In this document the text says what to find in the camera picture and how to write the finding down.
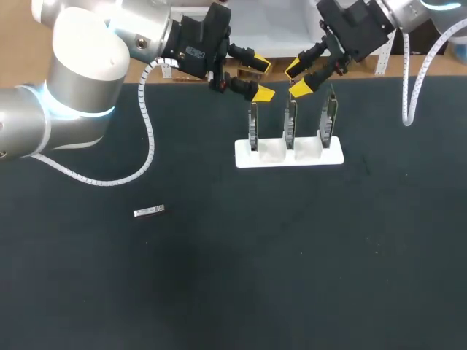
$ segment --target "cable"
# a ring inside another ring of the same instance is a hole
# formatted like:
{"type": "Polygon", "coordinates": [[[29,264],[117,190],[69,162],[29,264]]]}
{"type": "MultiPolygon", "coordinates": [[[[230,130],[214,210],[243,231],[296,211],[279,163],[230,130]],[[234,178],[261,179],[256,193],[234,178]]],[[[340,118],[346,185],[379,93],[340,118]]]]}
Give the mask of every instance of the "cable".
{"type": "Polygon", "coordinates": [[[162,64],[166,64],[170,67],[173,68],[178,68],[178,63],[175,60],[166,58],[165,60],[163,58],[157,58],[153,62],[151,62],[146,69],[143,71],[141,75],[141,79],[139,81],[138,85],[138,102],[139,102],[139,108],[141,109],[141,114],[143,116],[144,124],[146,125],[146,130],[147,130],[147,138],[149,141],[149,151],[147,153],[147,159],[144,165],[133,175],[127,176],[124,179],[120,180],[115,180],[115,181],[100,181],[100,180],[93,180],[89,179],[83,175],[79,175],[75,173],[74,171],[71,171],[70,169],[65,168],[64,166],[61,166],[54,160],[51,160],[48,157],[45,157],[44,155],[33,155],[32,157],[40,160],[43,163],[48,164],[49,166],[53,167],[54,169],[60,171],[61,173],[70,176],[71,178],[84,182],[85,184],[90,184],[93,186],[103,186],[103,187],[111,187],[111,186],[118,186],[121,184],[127,184],[135,179],[138,179],[142,174],[146,172],[146,170],[150,167],[151,163],[153,162],[154,159],[154,150],[155,150],[155,145],[154,145],[154,133],[153,133],[153,126],[151,124],[151,120],[149,117],[149,114],[147,113],[146,109],[146,101],[144,97],[144,91],[146,87],[146,81],[147,78],[149,77],[150,72],[157,66],[160,66],[162,64]]]}
{"type": "Polygon", "coordinates": [[[408,109],[409,109],[409,70],[410,70],[410,38],[407,33],[402,33],[404,40],[404,73],[402,78],[402,123],[405,126],[408,124],[408,109]]]}
{"type": "Polygon", "coordinates": [[[408,34],[404,34],[404,79],[403,79],[403,102],[402,102],[402,122],[405,126],[410,126],[414,122],[415,117],[415,110],[417,108],[418,96],[420,94],[420,90],[422,89],[423,80],[430,68],[431,62],[436,57],[438,51],[442,48],[442,46],[449,40],[451,36],[456,34],[458,31],[467,27],[467,19],[461,20],[457,22],[452,27],[447,29],[438,40],[436,40],[433,47],[430,49],[430,52],[425,57],[423,61],[423,65],[420,68],[418,73],[417,79],[415,80],[414,90],[412,91],[412,97],[410,100],[410,108],[409,113],[407,114],[407,99],[409,94],[409,56],[410,56],[410,49],[408,45],[408,34]]]}

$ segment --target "robotic arm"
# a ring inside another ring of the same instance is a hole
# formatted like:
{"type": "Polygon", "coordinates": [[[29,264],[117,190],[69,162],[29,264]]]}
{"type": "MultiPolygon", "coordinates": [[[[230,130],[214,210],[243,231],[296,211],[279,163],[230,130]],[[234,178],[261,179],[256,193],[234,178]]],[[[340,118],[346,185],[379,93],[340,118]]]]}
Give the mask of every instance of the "robotic arm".
{"type": "Polygon", "coordinates": [[[420,0],[357,0],[351,7],[342,9],[336,0],[321,0],[317,4],[323,19],[320,27],[325,36],[312,49],[302,52],[287,68],[293,79],[328,50],[330,55],[324,67],[307,74],[290,92],[295,97],[313,93],[336,72],[347,73],[347,66],[354,60],[362,61],[388,41],[396,28],[409,33],[428,19],[428,9],[420,0]]]}
{"type": "MultiPolygon", "coordinates": [[[[272,99],[274,91],[223,72],[227,55],[259,71],[271,66],[254,50],[230,43],[229,8],[212,4],[202,22],[177,22],[170,9],[148,0],[33,0],[35,20],[53,28],[53,57],[43,85],[0,89],[0,161],[99,142],[130,58],[149,64],[139,88],[143,117],[141,89],[149,70],[162,63],[201,79],[208,75],[217,92],[272,99]]],[[[152,129],[148,133],[151,143],[152,129]]]]}
{"type": "MultiPolygon", "coordinates": [[[[449,39],[455,44],[467,44],[465,25],[453,26],[467,19],[466,5],[465,0],[460,2],[456,0],[357,0],[351,7],[342,9],[336,0],[321,0],[317,4],[317,9],[323,17],[320,26],[325,35],[322,41],[312,49],[301,52],[287,68],[286,74],[293,79],[310,68],[325,50],[328,50],[330,55],[324,67],[314,73],[306,74],[302,80],[292,86],[290,92],[295,97],[304,96],[319,89],[334,72],[338,75],[346,74],[347,66],[352,60],[360,62],[384,45],[388,41],[387,36],[396,28],[402,30],[406,46],[408,46],[407,34],[428,18],[433,21],[440,33],[447,34],[446,38],[442,38],[444,41],[449,39]]],[[[419,77],[421,86],[424,74],[419,77]]],[[[410,125],[413,121],[419,90],[417,88],[414,91],[416,93],[412,95],[412,101],[414,101],[413,107],[411,104],[412,117],[407,118],[406,106],[403,112],[406,125],[410,125]]]]}

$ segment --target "white stand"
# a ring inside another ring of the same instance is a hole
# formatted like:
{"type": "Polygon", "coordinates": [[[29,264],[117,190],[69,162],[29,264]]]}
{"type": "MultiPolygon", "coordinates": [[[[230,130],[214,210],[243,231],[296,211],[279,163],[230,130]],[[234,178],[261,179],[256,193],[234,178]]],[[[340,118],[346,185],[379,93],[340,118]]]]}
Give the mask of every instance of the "white stand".
{"type": "Polygon", "coordinates": [[[287,150],[284,138],[259,139],[258,151],[253,152],[249,140],[238,140],[235,142],[236,167],[329,166],[344,162],[339,138],[333,136],[330,148],[323,149],[319,131],[316,137],[295,138],[294,148],[287,150]]]}

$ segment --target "metal piece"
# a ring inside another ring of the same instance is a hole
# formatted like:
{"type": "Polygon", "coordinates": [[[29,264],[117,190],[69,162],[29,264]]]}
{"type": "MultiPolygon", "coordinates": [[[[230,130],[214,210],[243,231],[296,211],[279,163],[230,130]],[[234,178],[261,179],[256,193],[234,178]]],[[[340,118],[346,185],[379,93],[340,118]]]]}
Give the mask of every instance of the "metal piece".
{"type": "Polygon", "coordinates": [[[375,75],[385,75],[387,65],[394,45],[395,31],[389,35],[389,42],[384,44],[379,51],[377,67],[374,70],[375,75]]]}
{"type": "Polygon", "coordinates": [[[83,77],[65,67],[55,55],[52,57],[47,88],[65,106],[86,113],[101,113],[117,103],[125,77],[101,81],[83,77]]]}
{"type": "Polygon", "coordinates": [[[166,210],[164,205],[153,206],[152,208],[146,208],[134,211],[134,217],[146,217],[148,215],[155,215],[163,213],[166,210]]]}
{"type": "Polygon", "coordinates": [[[109,27],[126,43],[132,58],[150,63],[166,46],[172,25],[170,14],[170,6],[158,1],[123,0],[109,27]],[[143,50],[141,39],[147,45],[143,50]]]}
{"type": "Polygon", "coordinates": [[[420,0],[375,0],[394,27],[410,33],[428,20],[429,14],[420,0]]]}
{"type": "Polygon", "coordinates": [[[45,134],[45,113],[37,97],[24,87],[0,90],[1,161],[34,152],[45,134]]]}
{"type": "Polygon", "coordinates": [[[161,66],[162,77],[164,79],[172,79],[172,68],[168,64],[163,64],[161,66]]]}
{"type": "Polygon", "coordinates": [[[295,134],[297,128],[297,101],[289,95],[287,100],[287,107],[285,108],[285,118],[284,118],[284,137],[285,137],[285,146],[288,150],[295,149],[295,134]]]}
{"type": "Polygon", "coordinates": [[[251,103],[250,110],[248,111],[248,139],[250,140],[250,147],[253,152],[258,151],[258,105],[251,103]]]}
{"type": "Polygon", "coordinates": [[[331,85],[328,91],[328,97],[321,111],[320,120],[320,138],[323,148],[327,149],[331,146],[331,138],[333,136],[334,125],[336,124],[337,108],[339,104],[337,102],[336,93],[331,85]]]}

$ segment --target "wooden surface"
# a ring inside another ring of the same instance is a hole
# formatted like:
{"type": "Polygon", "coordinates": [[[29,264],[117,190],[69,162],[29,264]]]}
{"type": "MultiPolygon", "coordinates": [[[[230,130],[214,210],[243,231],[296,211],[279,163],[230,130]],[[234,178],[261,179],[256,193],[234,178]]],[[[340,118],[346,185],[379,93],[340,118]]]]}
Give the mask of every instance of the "wooden surface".
{"type": "MultiPolygon", "coordinates": [[[[31,15],[31,0],[0,1],[0,88],[24,82],[40,83],[47,76],[52,52],[52,31],[36,23],[31,15]]],[[[418,72],[423,57],[413,57],[411,75],[418,72]]],[[[279,60],[266,81],[284,80],[283,74],[290,60],[279,60]]],[[[370,57],[365,63],[353,64],[346,78],[374,77],[377,58],[370,57]]],[[[387,77],[402,74],[403,59],[395,56],[390,59],[387,77]]],[[[132,60],[126,82],[137,82],[144,64],[132,60]]],[[[229,71],[236,72],[236,63],[230,63],[229,71]]],[[[467,66],[458,63],[449,52],[433,62],[430,75],[467,75],[467,66]]],[[[170,82],[156,71],[150,82],[170,82]]]]}

